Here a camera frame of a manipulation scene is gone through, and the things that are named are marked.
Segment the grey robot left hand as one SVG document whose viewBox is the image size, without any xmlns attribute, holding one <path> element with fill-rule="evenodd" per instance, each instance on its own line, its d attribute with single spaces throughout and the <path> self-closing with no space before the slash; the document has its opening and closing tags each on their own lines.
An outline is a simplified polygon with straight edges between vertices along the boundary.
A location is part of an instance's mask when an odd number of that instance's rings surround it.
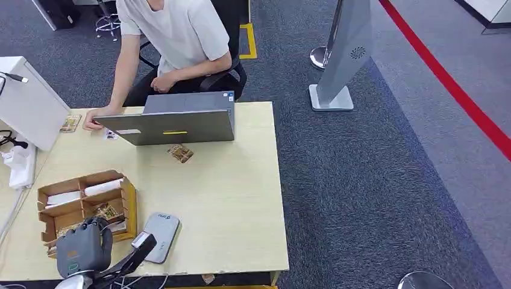
<svg viewBox="0 0 511 289">
<path fill-rule="evenodd" d="M 105 218 L 90 217 L 57 239 L 57 270 L 61 277 L 109 268 L 113 233 L 107 226 Z"/>
</svg>

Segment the person's right hand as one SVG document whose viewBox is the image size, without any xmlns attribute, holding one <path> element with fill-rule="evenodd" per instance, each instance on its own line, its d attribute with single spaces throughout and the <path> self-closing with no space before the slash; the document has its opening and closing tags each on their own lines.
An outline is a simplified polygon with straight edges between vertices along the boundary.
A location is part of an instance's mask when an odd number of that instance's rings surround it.
<svg viewBox="0 0 511 289">
<path fill-rule="evenodd" d="M 99 131 L 102 130 L 104 127 L 95 122 L 94 118 L 98 116 L 112 116 L 117 114 L 122 114 L 123 108 L 122 107 L 115 107 L 112 105 L 107 105 L 105 107 L 101 108 L 95 108 L 87 112 L 84 123 L 83 123 L 83 129 L 86 131 Z"/>
</svg>

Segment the person's left hand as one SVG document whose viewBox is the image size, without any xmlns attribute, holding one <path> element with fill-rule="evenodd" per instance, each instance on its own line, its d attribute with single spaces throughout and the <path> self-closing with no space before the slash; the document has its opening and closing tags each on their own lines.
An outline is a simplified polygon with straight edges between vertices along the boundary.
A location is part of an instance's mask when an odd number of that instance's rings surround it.
<svg viewBox="0 0 511 289">
<path fill-rule="evenodd" d="M 173 70 L 154 78 L 151 82 L 151 88 L 158 93 L 167 93 L 179 81 L 179 74 Z"/>
</svg>

